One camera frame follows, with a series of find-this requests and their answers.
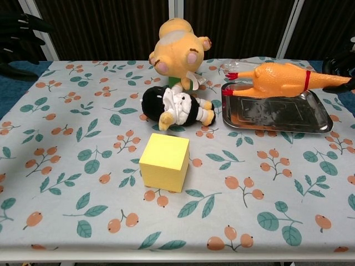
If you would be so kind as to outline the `yellow sticky note block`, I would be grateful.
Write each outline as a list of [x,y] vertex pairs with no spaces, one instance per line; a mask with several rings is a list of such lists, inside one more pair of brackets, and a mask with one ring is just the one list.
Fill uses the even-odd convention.
[[139,160],[144,185],[180,193],[189,165],[189,139],[153,133]]

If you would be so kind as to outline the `white partition frame post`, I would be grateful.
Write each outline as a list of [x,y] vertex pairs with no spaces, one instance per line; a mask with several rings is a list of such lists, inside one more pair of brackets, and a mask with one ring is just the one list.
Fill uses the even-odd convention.
[[184,0],[168,0],[169,21],[184,20]]
[[291,38],[292,38],[294,30],[295,30],[295,27],[297,25],[299,16],[301,14],[304,2],[305,2],[305,0],[294,0],[284,34],[281,39],[280,46],[278,48],[276,58],[281,59],[281,58],[285,57],[287,49],[288,49],[290,41],[291,41]]
[[[18,0],[24,13],[31,14],[35,17],[42,18],[42,15],[37,7],[35,0]],[[48,61],[59,61],[60,58],[48,33],[40,32],[38,30],[34,31],[36,37],[41,38],[45,41],[45,45],[41,46],[42,52],[44,53]]]

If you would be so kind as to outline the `floral print tablecloth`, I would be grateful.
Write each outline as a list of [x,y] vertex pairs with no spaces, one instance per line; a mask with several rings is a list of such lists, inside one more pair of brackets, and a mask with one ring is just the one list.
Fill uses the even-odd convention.
[[316,91],[325,135],[232,129],[226,61],[203,62],[211,127],[190,141],[180,193],[148,188],[139,158],[157,132],[140,107],[163,86],[145,61],[54,62],[0,120],[0,249],[314,253],[355,257],[355,117]]

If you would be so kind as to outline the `shiny metal tray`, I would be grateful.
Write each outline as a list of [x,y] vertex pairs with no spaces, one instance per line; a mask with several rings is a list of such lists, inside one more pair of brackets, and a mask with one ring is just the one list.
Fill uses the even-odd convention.
[[240,129],[325,134],[333,128],[328,112],[311,91],[293,98],[221,95],[221,102],[224,122]]

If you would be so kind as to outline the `clear plastic bottle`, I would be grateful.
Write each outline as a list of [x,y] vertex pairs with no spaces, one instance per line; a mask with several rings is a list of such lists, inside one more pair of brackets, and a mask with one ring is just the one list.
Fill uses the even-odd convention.
[[230,59],[224,63],[228,73],[239,73],[245,71],[254,71],[261,63],[255,63],[248,60]]

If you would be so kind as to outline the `black-haired plush doll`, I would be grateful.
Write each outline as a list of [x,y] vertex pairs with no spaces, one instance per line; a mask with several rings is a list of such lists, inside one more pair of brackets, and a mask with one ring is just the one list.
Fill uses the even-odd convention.
[[172,125],[191,126],[197,121],[210,126],[216,119],[212,102],[184,92],[179,85],[150,87],[143,94],[141,108],[145,116],[158,123],[160,131]]

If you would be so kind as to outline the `yellow plush duck toy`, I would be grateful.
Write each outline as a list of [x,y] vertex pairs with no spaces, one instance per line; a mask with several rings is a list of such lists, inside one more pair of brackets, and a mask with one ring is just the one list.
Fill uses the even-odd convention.
[[206,79],[196,71],[210,48],[209,37],[197,37],[188,21],[173,18],[160,27],[159,41],[149,55],[149,63],[159,74],[179,79],[183,89],[197,90]]

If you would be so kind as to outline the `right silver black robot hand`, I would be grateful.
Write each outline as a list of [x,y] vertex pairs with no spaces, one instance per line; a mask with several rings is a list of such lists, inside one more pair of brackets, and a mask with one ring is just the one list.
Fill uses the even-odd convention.
[[333,94],[355,91],[355,36],[350,38],[341,52],[328,56],[323,61],[322,73],[350,78],[344,85],[325,87],[323,91]]

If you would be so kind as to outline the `dark corrugated partition panel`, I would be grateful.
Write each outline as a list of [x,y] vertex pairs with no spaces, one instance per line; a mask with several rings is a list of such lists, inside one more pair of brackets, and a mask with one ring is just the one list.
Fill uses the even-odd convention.
[[147,60],[168,0],[35,0],[60,60]]
[[209,37],[205,59],[276,57],[295,0],[184,0],[184,18]]
[[18,0],[0,0],[0,19],[25,18],[26,16]]
[[323,60],[355,37],[355,0],[305,0],[285,58]]

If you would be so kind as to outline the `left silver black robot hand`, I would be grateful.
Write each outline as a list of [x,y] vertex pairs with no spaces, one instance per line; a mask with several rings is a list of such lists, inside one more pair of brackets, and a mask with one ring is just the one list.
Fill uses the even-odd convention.
[[[21,42],[30,42],[37,46],[45,41],[35,36],[34,31],[49,33],[53,26],[43,19],[26,13],[0,11],[0,54],[17,54],[25,61],[38,65],[39,61],[21,47]],[[9,65],[9,61],[0,59],[0,75],[14,80],[36,81],[38,75]]]

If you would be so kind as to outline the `orange rubber toy chicken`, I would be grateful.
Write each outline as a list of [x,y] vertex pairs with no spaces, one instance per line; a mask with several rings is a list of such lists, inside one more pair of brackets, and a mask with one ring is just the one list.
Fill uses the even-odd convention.
[[252,87],[244,90],[223,89],[224,96],[271,98],[299,96],[311,89],[345,86],[351,90],[355,79],[338,75],[320,74],[291,63],[262,63],[252,71],[227,73],[229,80],[252,79]]

